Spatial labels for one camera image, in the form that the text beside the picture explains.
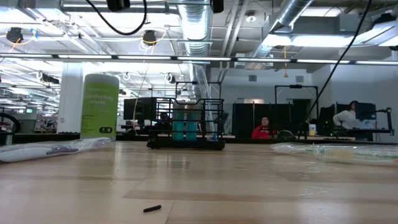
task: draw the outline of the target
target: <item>red shirt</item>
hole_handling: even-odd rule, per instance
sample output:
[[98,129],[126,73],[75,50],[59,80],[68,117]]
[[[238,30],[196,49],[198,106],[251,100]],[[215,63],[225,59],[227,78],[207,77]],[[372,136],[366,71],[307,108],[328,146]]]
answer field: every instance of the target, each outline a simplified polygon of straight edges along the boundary
[[269,139],[269,128],[268,126],[258,126],[251,133],[252,139]]

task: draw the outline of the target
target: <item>white pillar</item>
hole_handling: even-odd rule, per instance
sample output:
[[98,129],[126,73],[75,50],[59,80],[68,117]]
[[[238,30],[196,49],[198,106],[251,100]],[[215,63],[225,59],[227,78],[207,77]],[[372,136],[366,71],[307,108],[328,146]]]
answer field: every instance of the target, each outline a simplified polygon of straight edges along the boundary
[[82,63],[63,63],[57,133],[80,132],[83,80]]

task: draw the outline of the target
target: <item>wooden table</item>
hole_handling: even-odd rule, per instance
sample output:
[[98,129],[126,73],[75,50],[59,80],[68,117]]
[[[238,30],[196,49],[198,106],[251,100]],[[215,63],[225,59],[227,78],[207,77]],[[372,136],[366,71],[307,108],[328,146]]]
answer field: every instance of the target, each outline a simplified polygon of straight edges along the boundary
[[1,223],[398,223],[393,167],[318,162],[268,145],[145,144],[0,164]]

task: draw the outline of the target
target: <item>green label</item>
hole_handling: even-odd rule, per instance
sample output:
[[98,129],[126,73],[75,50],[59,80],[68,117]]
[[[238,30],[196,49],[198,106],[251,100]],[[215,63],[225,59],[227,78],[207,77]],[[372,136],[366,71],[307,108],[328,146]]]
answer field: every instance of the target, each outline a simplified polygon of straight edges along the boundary
[[86,83],[83,94],[81,134],[116,136],[119,88],[105,83]]

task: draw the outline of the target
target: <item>white shirt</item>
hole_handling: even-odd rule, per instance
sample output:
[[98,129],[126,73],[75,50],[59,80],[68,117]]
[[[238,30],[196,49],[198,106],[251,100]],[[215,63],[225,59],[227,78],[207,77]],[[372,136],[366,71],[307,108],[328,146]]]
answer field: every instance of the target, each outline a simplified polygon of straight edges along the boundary
[[342,111],[333,116],[335,125],[342,125],[345,129],[353,129],[358,127],[358,120],[355,118],[355,111]]

